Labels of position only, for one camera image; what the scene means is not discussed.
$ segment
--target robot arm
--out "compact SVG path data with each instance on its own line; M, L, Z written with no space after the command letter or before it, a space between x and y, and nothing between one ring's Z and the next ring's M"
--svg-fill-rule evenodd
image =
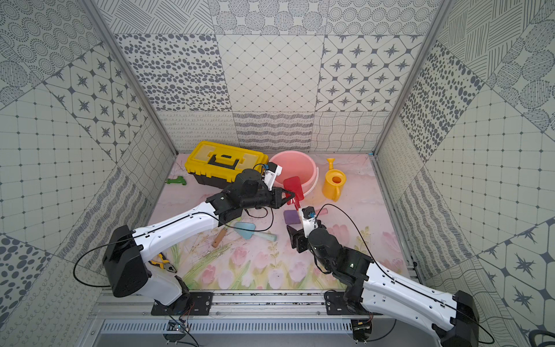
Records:
M399 276L370 256L339 244L315 218L313 207L302 209L302 214L303 230L287 228L291 246L299 253L308 249L326 273L347 285L344 301L350 313L387 314L429 333L444 347L478 345L478 315L469 294L444 293ZM316 228L305 236L313 223Z
M192 235L240 217L244 209L277 209L294 198L294 193L273 187L281 167L274 163L264 167L264 180L259 172L246 169L221 193L187 212L132 231L126 225L116 229L103 258L114 296L140 294L167 306L171 312L183 311L189 303L189 289L180 277L159 271L149 260ZM283 193L290 196L282 198Z

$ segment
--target purple sponge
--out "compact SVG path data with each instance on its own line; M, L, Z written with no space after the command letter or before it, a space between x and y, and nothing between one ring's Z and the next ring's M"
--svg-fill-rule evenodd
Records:
M285 224L301 224L301 219L299 218L299 212L296 210L286 210L283 211L283 218L285 219Z

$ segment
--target wooden handle tool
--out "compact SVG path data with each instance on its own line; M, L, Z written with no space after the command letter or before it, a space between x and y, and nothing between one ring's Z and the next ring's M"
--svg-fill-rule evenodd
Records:
M224 239L224 236L227 232L228 232L227 228L222 228L222 230L220 230L220 232L218 233L218 235L214 239L214 242L212 242L212 247L214 247L214 248L218 247L218 245Z

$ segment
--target pink floral mat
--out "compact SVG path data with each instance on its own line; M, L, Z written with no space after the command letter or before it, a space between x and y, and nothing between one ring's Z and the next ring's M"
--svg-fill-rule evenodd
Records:
M169 178L182 175L187 185L168 184L154 208L149 224L187 211L221 189L200 185L184 168L188 154L179 154ZM313 154L320 168L316 188L301 202L302 207L314 206L318 211L325 203L333 203L354 220L374 257L391 270L408 277L397 236L393 230L381 195L370 158L366 154ZM334 166L347 176L341 198L334 203L321 190L327 171L326 158L335 158ZM220 228L197 234L174 245L164 255L177 267L178 275L190 289L342 289L344 286L332 275L324 275L314 265L310 252L297 253L291 248L283 211L294 209L286 205L274 211L274 224L267 232L277 235L276 242L253 236L243 239L229 229L217 248L214 241ZM263 210L249 211L253 216ZM364 244L349 219L334 207L327 206L319 219L344 246L367 253ZM243 213L242 222L254 223L265 229L271 215L255 219Z

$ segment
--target toolbox lid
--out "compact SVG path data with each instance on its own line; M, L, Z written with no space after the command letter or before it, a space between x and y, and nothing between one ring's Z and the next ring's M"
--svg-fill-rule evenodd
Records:
M187 159L185 169L190 174L219 177L231 183L244 169L267 163L268 156L262 152L201 141ZM255 170L261 172L261 165Z

